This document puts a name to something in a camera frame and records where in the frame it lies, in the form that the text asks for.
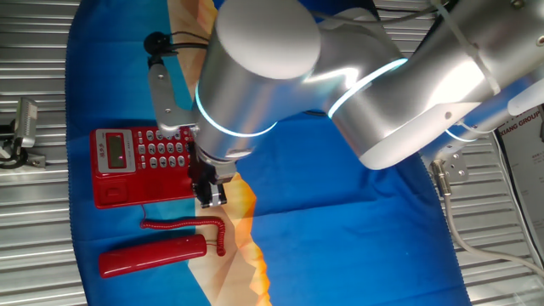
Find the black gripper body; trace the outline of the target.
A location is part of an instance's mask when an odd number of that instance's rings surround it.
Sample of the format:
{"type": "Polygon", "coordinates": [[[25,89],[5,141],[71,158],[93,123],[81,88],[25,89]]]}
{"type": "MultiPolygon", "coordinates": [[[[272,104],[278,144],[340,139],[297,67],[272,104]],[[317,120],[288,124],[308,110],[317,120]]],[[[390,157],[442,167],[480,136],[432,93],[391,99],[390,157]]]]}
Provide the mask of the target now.
{"type": "Polygon", "coordinates": [[[189,176],[195,184],[225,184],[236,174],[234,161],[219,160],[209,156],[196,142],[188,144],[190,153],[189,176]]]}

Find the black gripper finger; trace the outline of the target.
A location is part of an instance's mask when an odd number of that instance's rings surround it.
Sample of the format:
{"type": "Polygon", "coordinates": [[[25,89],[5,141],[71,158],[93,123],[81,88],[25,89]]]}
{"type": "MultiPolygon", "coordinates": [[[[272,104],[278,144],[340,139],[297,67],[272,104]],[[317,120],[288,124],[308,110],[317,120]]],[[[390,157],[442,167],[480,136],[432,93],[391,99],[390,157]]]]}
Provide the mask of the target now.
{"type": "Polygon", "coordinates": [[[212,188],[208,182],[193,183],[193,192],[199,200],[201,208],[209,208],[213,204],[212,188]]]}
{"type": "Polygon", "coordinates": [[[212,193],[212,199],[211,199],[212,207],[219,207],[228,202],[223,184],[212,184],[211,193],[212,193]]]}

